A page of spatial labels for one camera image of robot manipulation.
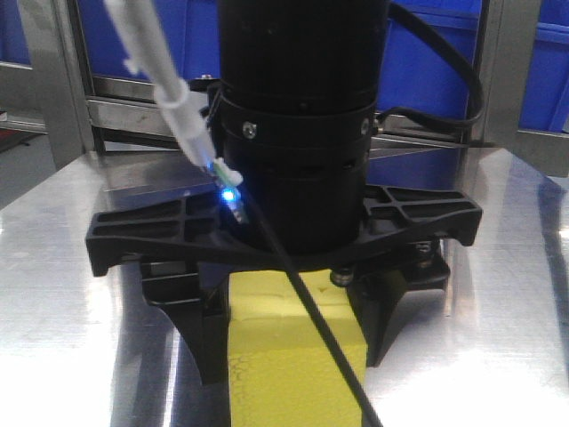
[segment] white tube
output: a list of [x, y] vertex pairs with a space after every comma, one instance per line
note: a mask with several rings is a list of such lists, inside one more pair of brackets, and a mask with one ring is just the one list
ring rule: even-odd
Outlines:
[[130, 68], [141, 69], [154, 83], [154, 99], [180, 148], [211, 173], [215, 148], [199, 113], [201, 100], [176, 72], [152, 0], [105, 0], [105, 5], [131, 56]]
[[131, 64], [161, 85], [169, 100], [176, 100], [178, 73], [152, 0], [105, 0], [105, 5]]
[[186, 82], [179, 78], [178, 95], [180, 98], [171, 102], [165, 96], [162, 86], [156, 85], [154, 99], [160, 108], [166, 123], [178, 141], [181, 150], [197, 166], [208, 168], [215, 159], [215, 148], [205, 127], [205, 121], [199, 114], [196, 99], [190, 96]]

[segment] stainless steel table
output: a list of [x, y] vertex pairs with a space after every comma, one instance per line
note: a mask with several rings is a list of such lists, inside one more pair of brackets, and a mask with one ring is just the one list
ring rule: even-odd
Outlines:
[[[200, 180], [178, 153], [85, 155], [0, 211], [0, 425], [222, 425], [226, 391], [199, 387], [134, 266], [93, 278], [84, 248], [94, 212]], [[446, 245], [448, 292], [369, 370], [373, 404], [385, 427], [566, 427], [569, 197], [497, 149], [460, 182], [485, 209], [477, 242]]]

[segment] black wire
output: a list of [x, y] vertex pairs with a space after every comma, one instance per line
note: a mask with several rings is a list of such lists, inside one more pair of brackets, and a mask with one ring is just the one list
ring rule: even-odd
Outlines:
[[324, 340], [328, 351], [332, 355], [334, 362], [336, 362], [336, 366], [338, 369], [340, 369], [340, 372], [344, 377], [344, 381], [354, 395], [354, 399], [356, 399], [357, 404], [362, 409], [362, 413], [369, 422], [370, 427], [382, 427], [380, 418], [377, 416], [375, 410], [373, 409], [372, 403], [365, 394], [364, 387], [358, 381], [357, 376], [352, 369], [352, 366], [349, 364], [348, 359], [346, 358], [346, 355], [342, 351], [340, 345], [338, 344], [338, 341], [336, 341], [332, 330], [326, 323], [326, 320], [322, 316], [320, 309], [312, 298], [310, 291], [307, 289], [304, 280], [302, 280], [301, 275], [294, 266], [293, 260], [285, 251], [285, 248], [281, 244], [275, 231], [251, 195], [247, 192], [246, 189], [243, 189], [242, 193], [245, 203], [251, 209], [253, 215], [255, 216], [255, 219], [260, 226], [260, 231], [263, 237], [280, 261], [281, 268], [283, 269], [288, 279], [291, 281], [294, 291], [301, 299], [302, 305], [304, 305], [304, 308], [309, 314], [312, 323]]
[[459, 120], [435, 116], [417, 109], [394, 107], [381, 112], [377, 119], [382, 122], [388, 116], [400, 115], [435, 131], [468, 130], [481, 117], [484, 106], [484, 92], [477, 73], [462, 54], [454, 49], [429, 24], [406, 10], [400, 4], [392, 3], [389, 6], [389, 17], [417, 36], [456, 71], [469, 87], [471, 109], [467, 118]]
[[206, 127], [209, 129], [212, 127], [212, 121], [214, 120], [215, 116], [217, 116], [218, 109], [221, 104], [221, 88], [217, 90], [215, 95], [213, 96], [212, 106], [210, 107], [209, 117], [205, 122]]

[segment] metal bar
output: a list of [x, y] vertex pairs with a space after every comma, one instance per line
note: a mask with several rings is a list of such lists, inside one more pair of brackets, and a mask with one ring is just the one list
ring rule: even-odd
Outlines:
[[79, 14], [77, 0], [54, 0], [59, 10], [67, 14], [65, 21], [61, 22], [62, 35], [65, 37], [65, 46], [70, 55], [75, 55], [77, 61], [74, 65], [81, 75], [80, 83], [83, 85], [83, 93], [94, 95], [94, 85], [91, 76], [89, 56]]
[[87, 108], [93, 126], [116, 131], [172, 136], [172, 131], [154, 104], [89, 97]]
[[422, 138], [413, 138], [409, 136], [397, 136], [381, 134], [372, 137], [372, 149], [423, 149], [423, 148], [437, 148], [437, 149], [460, 149], [464, 148], [463, 144], [445, 141], [433, 141]]
[[93, 77], [94, 95], [131, 101], [154, 102], [153, 85], [126, 78]]
[[84, 81], [66, 0], [18, 0], [28, 43], [36, 98], [62, 168], [93, 149]]
[[33, 133], [47, 133], [44, 120], [39, 117], [30, 117], [30, 114], [26, 114], [24, 117], [20, 117], [8, 113], [4, 120], [0, 120], [0, 129], [13, 129], [16, 131], [26, 131]]
[[[70, 27], [68, 27], [68, 30], [70, 29], [70, 31], [67, 31], [66, 34], [68, 36], [72, 36], [70, 41], [73, 42], [73, 46], [75, 48], [77, 64], [84, 88], [83, 96], [85, 97], [85, 95], [94, 95], [95, 87], [92, 81], [91, 65], [89, 63], [89, 55], [87, 55], [87, 44], [85, 42], [83, 24], [81, 21], [81, 14], [79, 12], [79, 5], [77, 4], [77, 0], [63, 0], [61, 2], [61, 5], [62, 7], [65, 7], [65, 5], [67, 5], [66, 10], [68, 11], [68, 23], [70, 25]], [[105, 142], [102, 130], [92, 128], [92, 136], [95, 150], [99, 154], [104, 154]]]
[[566, 176], [566, 136], [518, 129], [540, 10], [541, 0], [484, 1], [475, 65], [486, 103], [470, 139], [507, 148], [544, 173]]
[[383, 122], [382, 132], [392, 135], [409, 136], [434, 141], [459, 142], [459, 133], [440, 133], [416, 124], [404, 116], [389, 116]]
[[485, 115], [484, 141], [515, 151], [515, 137], [524, 105], [525, 83], [532, 62], [541, 0], [503, 0], [501, 19], [489, 22], [487, 33], [498, 35], [492, 57]]
[[503, 3], [503, 0], [483, 0], [480, 11], [474, 69], [480, 76], [480, 81], [484, 88], [485, 106], [480, 120], [472, 127], [470, 135], [467, 136], [468, 140], [475, 143], [484, 141]]
[[0, 62], [0, 109], [28, 110], [36, 116], [40, 108], [36, 91], [31, 84], [33, 80], [34, 75], [30, 66]]

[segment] blue led light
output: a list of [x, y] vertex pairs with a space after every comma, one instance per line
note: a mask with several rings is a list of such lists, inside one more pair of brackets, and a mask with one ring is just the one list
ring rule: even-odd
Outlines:
[[235, 202], [237, 199], [236, 194], [232, 189], [224, 189], [221, 192], [221, 198], [226, 202]]

